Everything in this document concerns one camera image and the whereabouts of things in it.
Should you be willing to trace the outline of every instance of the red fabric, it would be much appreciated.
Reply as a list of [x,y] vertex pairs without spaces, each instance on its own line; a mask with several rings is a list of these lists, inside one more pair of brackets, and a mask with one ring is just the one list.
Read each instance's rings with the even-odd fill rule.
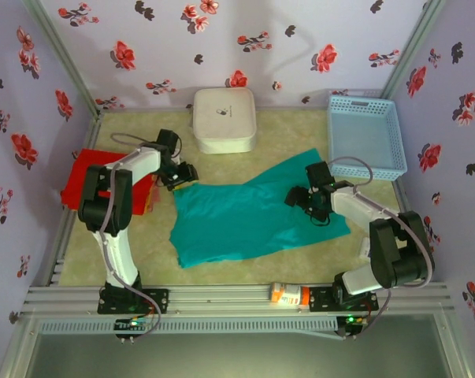
[[[92,164],[112,163],[124,156],[126,154],[83,149],[72,165],[68,183],[61,192],[62,203],[72,210],[78,210],[87,168]],[[158,200],[158,188],[154,185],[154,176],[145,176],[132,188],[132,214],[143,215],[145,212],[151,211],[153,202],[158,202]]]

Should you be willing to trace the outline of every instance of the blue plastic basket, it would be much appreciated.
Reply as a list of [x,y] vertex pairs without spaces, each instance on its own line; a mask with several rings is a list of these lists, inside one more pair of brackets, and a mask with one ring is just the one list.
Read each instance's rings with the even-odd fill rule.
[[[331,96],[328,140],[330,161],[341,156],[360,158],[378,180],[393,181],[407,172],[393,101]],[[330,170],[334,176],[369,178],[368,170],[356,161],[338,161]]]

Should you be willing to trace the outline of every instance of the teal cloth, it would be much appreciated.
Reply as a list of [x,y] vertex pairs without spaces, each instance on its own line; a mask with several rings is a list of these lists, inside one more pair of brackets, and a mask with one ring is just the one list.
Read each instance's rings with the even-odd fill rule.
[[180,266],[257,258],[348,234],[344,217],[332,214],[329,226],[317,227],[298,206],[284,204],[292,187],[309,187],[305,167],[319,161],[317,151],[309,150],[242,185],[174,191],[177,220],[170,241]]

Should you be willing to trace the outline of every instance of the beige carpet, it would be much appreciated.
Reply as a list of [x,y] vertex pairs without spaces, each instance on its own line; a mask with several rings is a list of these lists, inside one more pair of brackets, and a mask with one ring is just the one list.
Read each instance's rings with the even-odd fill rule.
[[[197,168],[200,182],[211,184],[244,183],[313,147],[324,159],[328,158],[325,111],[263,110],[257,113],[257,122],[258,144],[255,150],[245,154],[206,155],[197,150],[188,112],[112,113],[104,118],[95,148],[130,152],[131,147],[116,144],[109,135],[127,132],[156,139],[160,128],[168,128],[182,138],[182,158]],[[390,182],[374,181],[362,191],[386,206],[398,208]],[[246,261],[205,263],[181,269],[176,250],[169,241],[175,221],[174,198],[165,189],[161,190],[161,201],[155,204],[152,213],[132,218],[128,237],[143,284],[328,283],[337,273],[362,264],[358,249],[364,234],[348,221],[351,234],[335,240]],[[105,279],[98,244],[84,224],[76,220],[60,285],[101,286]]]

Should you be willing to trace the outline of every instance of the floral wallpaper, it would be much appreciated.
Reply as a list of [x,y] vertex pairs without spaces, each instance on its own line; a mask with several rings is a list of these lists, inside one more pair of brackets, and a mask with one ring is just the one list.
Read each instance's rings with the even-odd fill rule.
[[1,0],[0,367],[27,289],[51,250],[58,193],[90,119],[21,0]]
[[425,4],[38,1],[96,103],[129,109],[184,108],[197,90],[224,86],[249,87],[257,106],[326,106],[333,91],[378,97]]
[[423,217],[475,376],[475,0],[447,2],[394,100],[409,162],[406,196]]

